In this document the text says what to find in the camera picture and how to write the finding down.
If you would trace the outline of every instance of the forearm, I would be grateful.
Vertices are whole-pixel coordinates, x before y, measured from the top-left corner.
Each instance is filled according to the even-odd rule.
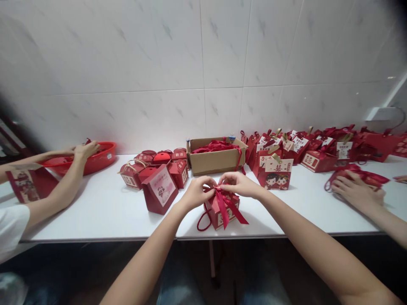
[[[11,165],[16,165],[16,164],[27,164],[27,163],[41,163],[46,160],[51,159],[53,156],[53,152],[45,152],[39,155],[31,156],[22,160],[18,160],[15,162],[7,163],[4,165],[0,166],[0,183],[5,183],[7,182],[7,175],[6,171],[10,171],[13,169]]]
[[[268,191],[260,202],[311,268],[347,304],[359,296],[392,293],[346,248]]]
[[[144,304],[160,275],[187,211],[177,203],[120,273],[101,305]]]
[[[30,209],[30,220],[26,231],[68,207],[81,185],[85,163],[86,159],[75,158],[66,175],[47,198],[26,204]]]
[[[379,205],[369,205],[361,212],[407,250],[407,222]]]

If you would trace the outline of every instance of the white t-shirt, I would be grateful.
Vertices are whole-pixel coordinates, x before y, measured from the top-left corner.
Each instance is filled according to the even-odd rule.
[[[0,263],[13,256],[30,219],[30,209],[16,205],[0,209]]]

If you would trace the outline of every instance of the open cardboard box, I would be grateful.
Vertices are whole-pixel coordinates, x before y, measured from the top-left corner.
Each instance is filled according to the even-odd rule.
[[[238,150],[223,150],[218,152],[203,152],[192,154],[195,149],[201,148],[211,143],[212,140],[223,141],[223,137],[193,139],[187,142],[188,158],[191,162],[192,174],[207,175],[218,172],[232,172],[236,168],[237,160],[239,159]],[[239,162],[239,169],[245,163],[247,145],[242,141],[235,139],[232,143],[238,145],[242,150],[242,157]]]

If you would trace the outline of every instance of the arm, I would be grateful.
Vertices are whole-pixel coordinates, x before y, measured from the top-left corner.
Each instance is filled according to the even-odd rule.
[[[191,181],[181,200],[176,203],[153,234],[129,261],[100,305],[144,304],[160,275],[178,227],[185,215],[200,206],[215,194],[215,190],[204,193],[203,185],[216,186],[207,176]]]
[[[15,162],[3,164],[0,166],[0,184],[5,183],[8,181],[6,171],[12,169],[11,165],[15,164],[27,164],[27,163],[42,163],[46,160],[55,158],[55,157],[64,157],[73,155],[73,150],[58,150],[58,151],[51,151],[45,152],[39,155],[31,156],[22,160],[18,160]]]
[[[353,180],[338,176],[333,182],[332,190],[370,218],[400,246],[407,249],[407,222],[384,208],[385,191],[374,192],[357,174],[346,172]]]
[[[278,197],[240,173],[224,174],[226,191],[259,200],[310,267],[343,304],[401,304],[356,257]]]
[[[30,220],[24,232],[71,204],[81,184],[86,160],[95,154],[99,147],[100,145],[93,141],[85,146],[78,145],[75,148],[75,158],[71,167],[51,194],[47,198],[26,204],[30,210]]]

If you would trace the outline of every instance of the human hand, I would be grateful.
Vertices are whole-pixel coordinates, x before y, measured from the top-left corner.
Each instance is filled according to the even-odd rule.
[[[84,158],[85,160],[94,155],[100,148],[100,145],[96,141],[92,141],[89,144],[77,145],[74,149],[75,159]]]
[[[254,199],[258,199],[260,194],[264,191],[264,188],[240,172],[224,173],[219,179],[219,185],[222,190]]]
[[[362,181],[359,175],[346,170],[353,179],[337,176],[332,184],[332,191],[345,198],[352,206],[365,213],[372,207],[383,206],[386,192],[382,189],[373,191]]]
[[[396,182],[407,182],[407,176],[397,176],[397,177],[393,177],[394,180],[396,180]]]
[[[215,180],[208,176],[202,176],[196,179],[193,179],[187,188],[187,191],[182,196],[181,200],[177,203],[187,209],[187,212],[200,206],[205,201],[209,200],[212,196],[215,195],[216,190],[211,189],[208,192],[204,192],[204,185],[208,185],[213,188],[217,184]]]

